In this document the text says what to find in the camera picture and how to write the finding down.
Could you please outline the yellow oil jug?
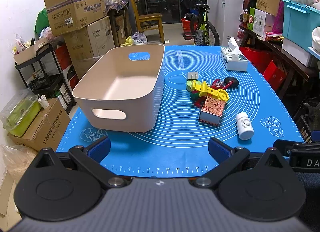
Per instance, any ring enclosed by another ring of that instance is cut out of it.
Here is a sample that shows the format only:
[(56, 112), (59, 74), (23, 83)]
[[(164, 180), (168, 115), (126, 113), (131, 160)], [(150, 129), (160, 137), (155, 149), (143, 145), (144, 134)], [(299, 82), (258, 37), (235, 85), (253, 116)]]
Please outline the yellow oil jug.
[(129, 46), (129, 45), (134, 45), (134, 40), (132, 39), (131, 36), (127, 37), (125, 40), (125, 43), (121, 44), (120, 46)]

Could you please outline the red Ultraman figure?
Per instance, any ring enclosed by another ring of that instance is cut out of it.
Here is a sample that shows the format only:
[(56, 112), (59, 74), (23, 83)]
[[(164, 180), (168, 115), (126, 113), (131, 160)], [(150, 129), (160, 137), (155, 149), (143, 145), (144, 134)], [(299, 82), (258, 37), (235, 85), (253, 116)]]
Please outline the red Ultraman figure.
[[(220, 80), (215, 80), (211, 85), (210, 85), (211, 88), (213, 89), (223, 89), (226, 91), (226, 88), (225, 88), (225, 83), (224, 82), (221, 82)], [(191, 93), (195, 93), (197, 95), (196, 97), (196, 100), (194, 102), (194, 105), (198, 108), (201, 107), (201, 105), (204, 103), (204, 101), (206, 100), (206, 98), (208, 96), (203, 96), (203, 97), (199, 97), (199, 93), (197, 91), (191, 91)]]

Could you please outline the white freezer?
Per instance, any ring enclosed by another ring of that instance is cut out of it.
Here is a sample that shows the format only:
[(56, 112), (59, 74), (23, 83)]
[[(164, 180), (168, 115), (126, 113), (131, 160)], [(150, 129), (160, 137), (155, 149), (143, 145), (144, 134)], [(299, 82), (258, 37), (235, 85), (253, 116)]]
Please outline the white freezer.
[(243, 12), (244, 0), (207, 0), (208, 19), (216, 28), (220, 45), (227, 46), (231, 37), (236, 38)]

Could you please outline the teal plastic crate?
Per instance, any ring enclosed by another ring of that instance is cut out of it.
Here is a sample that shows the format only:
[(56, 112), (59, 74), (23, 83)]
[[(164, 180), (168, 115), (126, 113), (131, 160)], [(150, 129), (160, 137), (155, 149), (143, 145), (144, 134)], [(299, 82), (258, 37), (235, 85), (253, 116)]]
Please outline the teal plastic crate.
[(312, 32), (319, 27), (319, 10), (291, 0), (284, 3), (283, 36), (305, 51), (312, 45)]

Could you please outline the red white appliance box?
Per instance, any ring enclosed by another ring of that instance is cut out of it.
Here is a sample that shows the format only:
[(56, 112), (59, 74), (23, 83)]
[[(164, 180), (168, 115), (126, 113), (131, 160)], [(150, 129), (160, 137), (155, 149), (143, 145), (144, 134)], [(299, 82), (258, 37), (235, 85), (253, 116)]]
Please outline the red white appliance box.
[(59, 62), (59, 66), (66, 81), (67, 87), (72, 94), (73, 89), (79, 82), (79, 78), (72, 64), (67, 46), (65, 44), (58, 45), (54, 52), (57, 61)]

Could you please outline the open cardboard box top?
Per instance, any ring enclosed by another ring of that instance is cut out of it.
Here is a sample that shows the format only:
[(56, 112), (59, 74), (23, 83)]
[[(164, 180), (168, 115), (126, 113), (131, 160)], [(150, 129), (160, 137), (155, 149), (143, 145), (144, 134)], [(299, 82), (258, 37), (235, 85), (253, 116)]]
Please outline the open cardboard box top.
[(107, 15), (105, 0), (44, 0), (52, 34), (80, 30)]

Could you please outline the white power adapter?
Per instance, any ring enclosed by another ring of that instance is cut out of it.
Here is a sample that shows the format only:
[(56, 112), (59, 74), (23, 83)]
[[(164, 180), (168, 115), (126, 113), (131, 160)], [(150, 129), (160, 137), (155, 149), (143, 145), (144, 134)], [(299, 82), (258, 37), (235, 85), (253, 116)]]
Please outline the white power adapter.
[(187, 73), (187, 80), (198, 80), (199, 79), (199, 73), (198, 72), (188, 72)]

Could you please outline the low cardboard box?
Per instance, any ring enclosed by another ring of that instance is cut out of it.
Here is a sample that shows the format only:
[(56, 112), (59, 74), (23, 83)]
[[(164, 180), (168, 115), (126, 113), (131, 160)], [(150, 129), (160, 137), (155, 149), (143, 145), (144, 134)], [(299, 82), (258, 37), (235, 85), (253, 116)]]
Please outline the low cardboard box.
[(21, 137), (8, 133), (8, 137), (16, 145), (24, 145), (41, 150), (50, 147), (56, 151), (69, 123), (70, 118), (58, 98), (49, 99), (49, 107), (41, 109)]

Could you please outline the plastic bag on floor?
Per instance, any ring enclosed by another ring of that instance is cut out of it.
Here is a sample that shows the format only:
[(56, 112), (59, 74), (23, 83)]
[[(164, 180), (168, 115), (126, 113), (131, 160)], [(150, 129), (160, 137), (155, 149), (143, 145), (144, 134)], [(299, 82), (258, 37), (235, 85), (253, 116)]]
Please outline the plastic bag on floor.
[(146, 44), (148, 42), (146, 35), (139, 31), (135, 32), (131, 38), (134, 45)]

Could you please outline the large taped cardboard box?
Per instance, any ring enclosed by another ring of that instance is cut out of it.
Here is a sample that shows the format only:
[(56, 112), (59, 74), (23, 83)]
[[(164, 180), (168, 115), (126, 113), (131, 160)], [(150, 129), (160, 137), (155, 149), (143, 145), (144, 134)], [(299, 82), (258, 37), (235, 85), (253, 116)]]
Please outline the large taped cardboard box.
[(110, 49), (114, 48), (110, 17), (63, 35), (79, 79)]

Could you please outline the beige plastic storage bin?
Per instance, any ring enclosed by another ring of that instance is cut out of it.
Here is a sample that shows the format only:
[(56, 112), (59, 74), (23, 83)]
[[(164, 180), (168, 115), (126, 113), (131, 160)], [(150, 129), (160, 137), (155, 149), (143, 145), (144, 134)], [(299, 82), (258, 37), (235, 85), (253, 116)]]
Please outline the beige plastic storage bin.
[(72, 95), (93, 127), (147, 132), (156, 123), (164, 89), (161, 44), (115, 47), (81, 78)]

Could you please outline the black metal shelf rack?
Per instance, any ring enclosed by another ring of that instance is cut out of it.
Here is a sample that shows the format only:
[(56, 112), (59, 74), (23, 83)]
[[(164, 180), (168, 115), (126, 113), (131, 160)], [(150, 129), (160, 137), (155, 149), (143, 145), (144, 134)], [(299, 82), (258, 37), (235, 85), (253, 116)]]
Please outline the black metal shelf rack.
[(75, 101), (50, 43), (41, 44), (31, 59), (15, 64), (24, 85), (35, 95), (57, 98), (69, 113)]

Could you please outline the blue silicone baking mat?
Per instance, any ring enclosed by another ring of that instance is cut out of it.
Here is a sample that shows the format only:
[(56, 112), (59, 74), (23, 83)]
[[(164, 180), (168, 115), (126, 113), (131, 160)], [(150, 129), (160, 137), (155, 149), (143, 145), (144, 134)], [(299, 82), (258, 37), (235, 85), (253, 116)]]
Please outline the blue silicone baking mat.
[[(162, 103), (153, 129), (146, 133), (109, 132), (111, 150), (101, 162), (118, 175), (138, 177), (199, 176), (216, 166), (208, 153), (215, 137), (231, 147), (244, 146), (264, 152), (275, 140), (301, 142), (301, 134), (277, 94), (253, 66), (246, 72), (227, 71), (220, 48), (167, 46), (164, 53), (165, 83)], [(229, 101), (218, 126), (199, 121), (186, 89), (189, 71), (209, 83), (233, 76), (239, 86), (229, 92)], [(245, 112), (254, 135), (241, 140), (236, 115)]]

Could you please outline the white pill bottle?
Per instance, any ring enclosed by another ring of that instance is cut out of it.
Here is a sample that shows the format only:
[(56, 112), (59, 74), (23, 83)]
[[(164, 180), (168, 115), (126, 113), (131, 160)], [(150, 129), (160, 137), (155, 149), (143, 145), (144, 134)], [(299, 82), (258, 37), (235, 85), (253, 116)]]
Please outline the white pill bottle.
[(249, 140), (254, 135), (252, 123), (245, 112), (236, 115), (236, 127), (241, 140)]

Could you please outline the tissue box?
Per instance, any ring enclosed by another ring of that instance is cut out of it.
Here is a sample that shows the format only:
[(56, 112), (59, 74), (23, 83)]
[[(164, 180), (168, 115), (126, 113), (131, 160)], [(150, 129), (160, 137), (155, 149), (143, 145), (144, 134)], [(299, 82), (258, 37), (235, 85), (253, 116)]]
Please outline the tissue box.
[(234, 37), (230, 38), (227, 47), (221, 47), (221, 60), (229, 71), (247, 71), (248, 59), (242, 54)]

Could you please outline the yellow plastic toy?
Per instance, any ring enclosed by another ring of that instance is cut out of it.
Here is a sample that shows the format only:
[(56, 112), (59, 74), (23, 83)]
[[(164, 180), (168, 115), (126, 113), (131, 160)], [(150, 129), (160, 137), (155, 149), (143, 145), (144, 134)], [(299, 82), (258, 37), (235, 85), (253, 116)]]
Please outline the yellow plastic toy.
[(205, 81), (203, 81), (201, 84), (198, 84), (196, 80), (193, 80), (190, 90), (192, 92), (197, 91), (199, 93), (199, 97), (208, 96), (225, 102), (229, 100), (229, 95), (225, 90), (213, 89), (208, 86)]

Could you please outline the red floral patterned box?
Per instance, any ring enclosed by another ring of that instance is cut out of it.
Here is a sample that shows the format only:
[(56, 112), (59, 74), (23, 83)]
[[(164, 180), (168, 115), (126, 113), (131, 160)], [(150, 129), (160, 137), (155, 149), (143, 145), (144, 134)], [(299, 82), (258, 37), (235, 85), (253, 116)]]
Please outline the red floral patterned box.
[(199, 120), (218, 126), (223, 115), (226, 102), (212, 97), (207, 97), (199, 115)]

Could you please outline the black earbuds case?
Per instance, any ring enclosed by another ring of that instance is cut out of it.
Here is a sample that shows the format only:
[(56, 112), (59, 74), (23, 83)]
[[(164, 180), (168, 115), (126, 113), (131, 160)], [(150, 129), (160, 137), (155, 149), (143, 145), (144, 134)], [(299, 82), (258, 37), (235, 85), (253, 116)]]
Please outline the black earbuds case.
[(235, 77), (226, 77), (224, 79), (225, 88), (237, 88), (239, 81)]

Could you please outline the green black bicycle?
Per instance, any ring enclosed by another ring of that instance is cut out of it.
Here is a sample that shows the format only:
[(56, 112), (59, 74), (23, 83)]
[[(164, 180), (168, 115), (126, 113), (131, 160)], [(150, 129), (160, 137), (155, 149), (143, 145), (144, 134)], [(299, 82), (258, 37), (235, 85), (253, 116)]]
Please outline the green black bicycle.
[(185, 40), (194, 40), (195, 45), (219, 46), (220, 38), (216, 28), (208, 19), (209, 6), (206, 0), (180, 0), (185, 7), (196, 14), (191, 22), (191, 32), (184, 33)]

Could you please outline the red bucket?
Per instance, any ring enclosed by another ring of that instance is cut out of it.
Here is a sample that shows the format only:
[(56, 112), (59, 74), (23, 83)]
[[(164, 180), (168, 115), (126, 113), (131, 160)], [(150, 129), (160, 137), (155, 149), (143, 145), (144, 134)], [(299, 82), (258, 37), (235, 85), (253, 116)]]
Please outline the red bucket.
[(191, 32), (191, 22), (196, 19), (196, 14), (193, 12), (188, 12), (185, 16), (181, 19), (183, 32)]

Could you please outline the green clear lidded container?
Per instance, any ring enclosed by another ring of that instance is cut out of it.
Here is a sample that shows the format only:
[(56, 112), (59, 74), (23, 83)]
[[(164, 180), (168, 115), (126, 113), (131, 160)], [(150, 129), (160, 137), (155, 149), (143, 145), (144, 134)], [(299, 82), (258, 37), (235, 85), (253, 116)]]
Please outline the green clear lidded container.
[(21, 137), (41, 108), (37, 95), (30, 89), (20, 90), (1, 111), (3, 128), (11, 135)]

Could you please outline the wooden chair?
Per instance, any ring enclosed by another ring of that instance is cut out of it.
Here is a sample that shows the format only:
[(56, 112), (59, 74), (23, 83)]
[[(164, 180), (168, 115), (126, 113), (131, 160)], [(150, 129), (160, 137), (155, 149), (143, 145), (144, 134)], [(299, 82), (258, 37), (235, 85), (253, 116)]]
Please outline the wooden chair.
[[(134, 0), (131, 1), (131, 6), (133, 8), (133, 12), (135, 15), (135, 22), (136, 22), (136, 27), (137, 31), (143, 33), (144, 31), (150, 31), (150, 30), (158, 30), (159, 32), (159, 37), (161, 43), (165, 43), (165, 38), (164, 38), (164, 31), (163, 31), (163, 23), (162, 23), (162, 17), (160, 13), (152, 13), (152, 14), (146, 14), (146, 15), (140, 15), (138, 13), (137, 5)], [(152, 23), (156, 22), (157, 26), (154, 25), (148, 25), (148, 26), (143, 26), (142, 23)]]

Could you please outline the white paper cup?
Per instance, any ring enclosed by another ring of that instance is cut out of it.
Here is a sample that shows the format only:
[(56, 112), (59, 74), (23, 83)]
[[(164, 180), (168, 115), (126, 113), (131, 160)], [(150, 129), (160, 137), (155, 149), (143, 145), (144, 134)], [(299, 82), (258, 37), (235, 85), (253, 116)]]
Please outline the white paper cup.
[(38, 103), (39, 103), (44, 109), (46, 109), (46, 108), (48, 108), (48, 107), (50, 106), (50, 104), (49, 104), (49, 102), (48, 102), (48, 100), (47, 100), (47, 98), (46, 98), (45, 95), (39, 96), (39, 98), (38, 98)]

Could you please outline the bag of wood shavings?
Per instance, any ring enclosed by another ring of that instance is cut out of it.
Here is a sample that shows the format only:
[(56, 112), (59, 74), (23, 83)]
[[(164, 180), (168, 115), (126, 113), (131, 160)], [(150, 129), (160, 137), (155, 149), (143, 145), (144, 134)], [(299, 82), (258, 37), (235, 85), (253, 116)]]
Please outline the bag of wood shavings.
[(1, 151), (8, 172), (13, 180), (18, 183), (36, 157), (37, 151), (24, 145), (1, 145)]

